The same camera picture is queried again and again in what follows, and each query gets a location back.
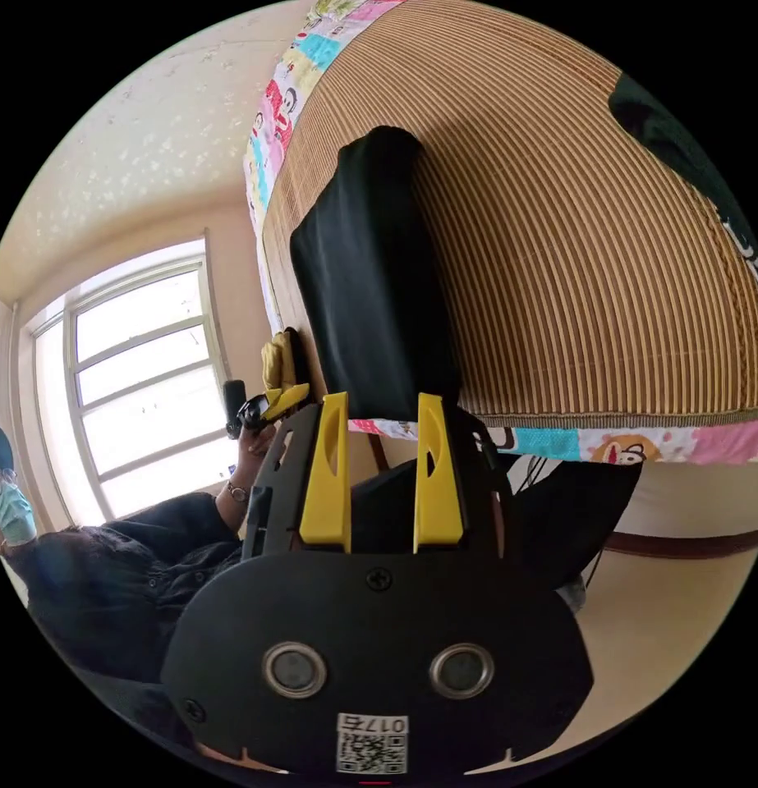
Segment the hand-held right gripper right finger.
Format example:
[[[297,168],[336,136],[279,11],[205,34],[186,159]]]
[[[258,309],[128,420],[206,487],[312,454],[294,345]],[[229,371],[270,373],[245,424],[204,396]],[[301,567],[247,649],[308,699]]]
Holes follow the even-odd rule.
[[[418,397],[413,552],[457,547],[464,533],[453,451],[440,396]]]

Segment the person's left hand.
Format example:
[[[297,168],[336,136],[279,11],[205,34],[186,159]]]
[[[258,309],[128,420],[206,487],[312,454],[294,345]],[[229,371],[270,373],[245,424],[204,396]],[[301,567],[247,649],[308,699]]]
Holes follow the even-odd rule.
[[[260,431],[243,428],[237,439],[237,473],[254,476],[262,465],[276,434],[273,424],[265,425]]]

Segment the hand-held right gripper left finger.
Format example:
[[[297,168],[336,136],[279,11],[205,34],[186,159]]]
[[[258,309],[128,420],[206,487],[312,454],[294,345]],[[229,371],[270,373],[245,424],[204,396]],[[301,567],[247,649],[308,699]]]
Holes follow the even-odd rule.
[[[299,534],[306,547],[351,551],[348,395],[324,397]]]

